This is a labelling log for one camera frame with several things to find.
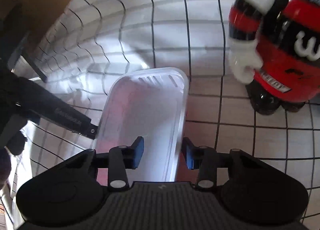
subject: figurine's arm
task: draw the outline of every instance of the figurine's arm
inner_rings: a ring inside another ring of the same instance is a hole
[[[255,37],[260,21],[274,2],[275,0],[236,0],[230,10],[229,65],[236,79],[242,83],[251,83],[254,70],[263,65],[255,51]]]

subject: figurine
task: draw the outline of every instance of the figurine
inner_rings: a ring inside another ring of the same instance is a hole
[[[236,0],[229,65],[263,115],[297,112],[320,92],[320,0]]]

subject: striped sleeve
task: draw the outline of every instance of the striped sleeve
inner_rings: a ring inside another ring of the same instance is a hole
[[[238,40],[254,40],[262,14],[245,0],[236,0],[229,14],[229,36]]]

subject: plastic container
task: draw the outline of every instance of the plastic container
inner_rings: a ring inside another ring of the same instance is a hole
[[[174,181],[186,115],[188,78],[177,68],[157,68],[125,74],[110,89],[96,140],[97,153],[131,145],[144,137],[139,167],[127,169],[133,181]],[[98,182],[107,184],[107,169]]]

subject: white glove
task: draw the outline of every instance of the white glove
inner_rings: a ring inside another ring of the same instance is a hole
[[[241,42],[233,40],[228,56],[229,65],[235,78],[244,84],[253,81],[255,70],[263,66],[261,57],[257,54],[256,42]]]

